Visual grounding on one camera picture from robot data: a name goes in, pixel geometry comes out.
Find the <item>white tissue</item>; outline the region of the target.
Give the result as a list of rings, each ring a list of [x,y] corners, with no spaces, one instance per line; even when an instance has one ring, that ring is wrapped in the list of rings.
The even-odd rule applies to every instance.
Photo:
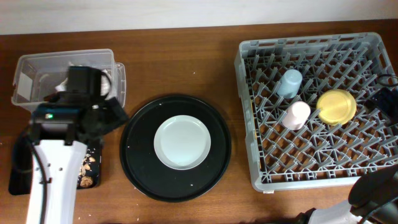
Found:
[[[107,69],[102,70],[104,75],[101,76],[101,96],[106,99],[116,96],[116,82]]]
[[[63,82],[61,82],[59,85],[57,85],[55,87],[55,90],[57,92],[66,91],[67,90],[67,82],[68,82],[68,79],[66,78]]]

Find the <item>yellow bowl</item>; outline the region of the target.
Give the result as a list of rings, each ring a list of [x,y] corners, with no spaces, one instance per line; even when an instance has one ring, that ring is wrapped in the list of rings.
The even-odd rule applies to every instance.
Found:
[[[319,119],[331,126],[346,124],[353,119],[357,106],[352,94],[346,90],[329,90],[319,97],[316,109]]]

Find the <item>food scraps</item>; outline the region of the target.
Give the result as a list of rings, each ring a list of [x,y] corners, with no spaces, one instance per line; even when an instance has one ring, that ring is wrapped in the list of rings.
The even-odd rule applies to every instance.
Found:
[[[94,186],[95,174],[94,169],[96,165],[95,157],[87,152],[84,159],[82,160],[79,175],[78,175],[78,186],[84,189]]]

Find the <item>grey plate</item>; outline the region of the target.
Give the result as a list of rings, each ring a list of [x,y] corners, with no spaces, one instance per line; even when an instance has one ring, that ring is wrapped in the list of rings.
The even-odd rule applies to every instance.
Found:
[[[193,116],[173,116],[165,120],[155,132],[156,156],[165,166],[174,170],[189,170],[199,166],[210,149],[208,128]]]

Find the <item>pink cup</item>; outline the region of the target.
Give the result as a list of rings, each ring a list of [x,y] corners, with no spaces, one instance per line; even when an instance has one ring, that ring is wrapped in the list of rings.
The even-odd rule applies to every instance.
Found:
[[[297,101],[290,105],[286,112],[287,114],[282,120],[284,127],[290,130],[299,130],[306,123],[310,116],[311,109],[305,102]]]

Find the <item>blue cup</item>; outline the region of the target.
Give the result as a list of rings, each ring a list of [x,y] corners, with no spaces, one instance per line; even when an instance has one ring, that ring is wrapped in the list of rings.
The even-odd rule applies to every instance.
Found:
[[[295,69],[287,70],[280,79],[277,94],[285,99],[294,98],[302,83],[302,74]]]

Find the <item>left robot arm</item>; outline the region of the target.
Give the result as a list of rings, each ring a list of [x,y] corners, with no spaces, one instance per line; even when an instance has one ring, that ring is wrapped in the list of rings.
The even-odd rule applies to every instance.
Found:
[[[66,89],[32,112],[24,131],[32,154],[27,223],[72,223],[88,146],[128,119],[119,101],[101,92],[108,78],[97,68],[71,66]]]

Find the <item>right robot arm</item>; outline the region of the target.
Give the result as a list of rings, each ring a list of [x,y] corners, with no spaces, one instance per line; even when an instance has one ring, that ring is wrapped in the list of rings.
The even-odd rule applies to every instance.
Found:
[[[384,86],[364,103],[381,112],[397,137],[397,87]],[[327,209],[300,213],[294,223],[397,223],[397,164],[368,173],[353,185],[348,199]]]

